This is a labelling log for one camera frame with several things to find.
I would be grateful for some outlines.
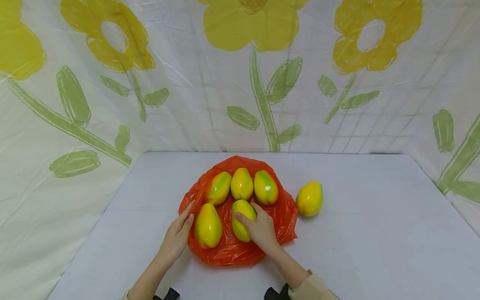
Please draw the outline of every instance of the plastic bag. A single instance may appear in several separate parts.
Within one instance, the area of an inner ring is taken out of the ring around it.
[[[242,167],[247,168],[252,178],[255,176],[255,173],[260,170],[266,170],[268,174],[272,176],[278,185],[278,200],[274,205],[262,205],[262,208],[272,217],[276,238],[281,245],[296,239],[295,224],[297,222],[298,211],[292,196],[283,189],[275,172],[268,164],[241,156],[230,157],[203,174],[183,197],[179,213],[181,213],[190,202],[199,200],[192,209],[196,220],[200,207],[206,203],[205,189],[208,188],[208,184],[212,178],[223,171],[233,175],[236,169]],[[234,201],[235,199],[230,194],[222,204],[216,206],[216,211],[220,217],[223,228],[222,239],[217,247],[213,249],[202,249],[195,238],[194,225],[190,230],[188,238],[190,251],[206,264],[216,266],[252,266],[259,263],[265,257],[265,253],[260,250],[253,241],[249,243],[242,242],[238,240],[233,233],[231,209]],[[255,193],[253,193],[252,198],[247,201],[250,203],[256,201]]]

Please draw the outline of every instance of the flower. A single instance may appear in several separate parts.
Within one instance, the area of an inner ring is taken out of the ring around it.
[[[288,48],[299,31],[297,11],[308,0],[198,0],[209,4],[204,13],[205,35],[226,51],[251,41],[260,51]]]
[[[397,57],[397,47],[419,28],[422,11],[421,0],[344,0],[335,15],[335,28],[342,34],[334,46],[336,71],[349,74],[362,68],[388,68]],[[357,41],[363,28],[373,20],[385,23],[384,35],[373,49],[363,52]]]
[[[25,80],[42,69],[47,55],[38,37],[20,21],[22,0],[0,1],[0,75]]]
[[[86,43],[96,59],[110,70],[125,73],[135,67],[152,69],[155,62],[148,53],[148,33],[135,14],[117,0],[61,0],[60,13],[76,31],[86,34]],[[126,49],[113,48],[102,32],[102,24],[116,24],[125,37]]]

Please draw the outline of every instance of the table surface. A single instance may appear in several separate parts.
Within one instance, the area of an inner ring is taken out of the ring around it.
[[[189,188],[232,153],[143,154],[49,300],[118,299],[158,250]],[[319,181],[324,206],[299,217],[285,249],[341,300],[451,300],[480,295],[480,239],[420,167],[403,155],[247,154],[296,196]],[[209,267],[187,249],[162,281],[184,300],[263,299],[284,281],[268,259]]]

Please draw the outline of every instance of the finger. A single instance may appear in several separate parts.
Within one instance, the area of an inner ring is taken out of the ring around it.
[[[242,214],[241,212],[235,212],[235,218],[237,218],[238,221],[240,221],[240,223],[242,223],[243,225],[245,225],[245,227],[250,230],[250,228],[252,227],[253,225],[253,221],[248,219],[244,214]]]
[[[261,208],[260,205],[258,205],[255,202],[252,203],[252,207],[255,210],[255,212],[257,213],[257,215],[262,214],[262,213],[266,213],[266,211],[264,211],[264,209]]]
[[[193,214],[189,214],[188,218],[183,223],[183,226],[182,226],[182,228],[180,230],[180,233],[179,233],[186,240],[188,239],[188,234],[190,232],[190,228],[192,228],[192,224],[193,224]]]
[[[183,222],[185,222],[185,220],[187,219],[194,204],[195,204],[195,201],[190,202],[190,204],[188,204],[185,210],[179,215],[179,217],[175,221],[172,222],[172,224],[175,224],[176,226],[181,227]]]

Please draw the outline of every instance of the beige sleeve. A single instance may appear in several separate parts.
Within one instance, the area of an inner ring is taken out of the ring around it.
[[[329,289],[326,288],[323,279],[308,270],[310,276],[302,281],[296,289],[289,289],[288,295],[292,300],[337,300]]]
[[[128,292],[129,292],[129,291],[127,291],[127,292],[125,293],[125,295],[123,295],[123,297],[120,298],[120,300],[129,300],[128,297],[127,297]]]

